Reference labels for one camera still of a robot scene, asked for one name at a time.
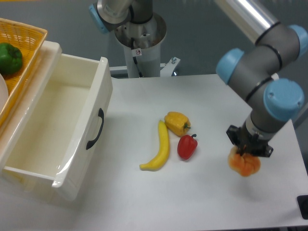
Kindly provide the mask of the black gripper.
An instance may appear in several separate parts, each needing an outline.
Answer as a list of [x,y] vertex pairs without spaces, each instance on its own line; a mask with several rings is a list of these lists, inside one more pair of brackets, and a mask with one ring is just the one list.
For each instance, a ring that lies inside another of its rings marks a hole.
[[268,145],[268,141],[262,140],[256,132],[251,135],[246,125],[241,127],[230,125],[226,134],[231,143],[236,146],[236,153],[240,156],[250,154],[255,157],[270,157],[273,152],[273,148]]

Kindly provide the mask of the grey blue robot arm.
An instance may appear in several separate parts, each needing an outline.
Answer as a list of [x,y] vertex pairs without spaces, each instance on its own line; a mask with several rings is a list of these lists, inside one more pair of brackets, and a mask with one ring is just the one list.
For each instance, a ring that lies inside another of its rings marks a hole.
[[[308,50],[307,31],[285,26],[256,0],[218,0],[217,6],[254,43],[250,53],[228,51],[216,73],[251,108],[241,127],[227,135],[238,154],[269,157],[269,141],[301,110],[304,93],[288,79],[272,76]],[[99,0],[89,12],[102,33],[114,31],[125,51],[129,77],[160,77],[160,44],[167,33],[165,21],[153,12],[150,0]]]

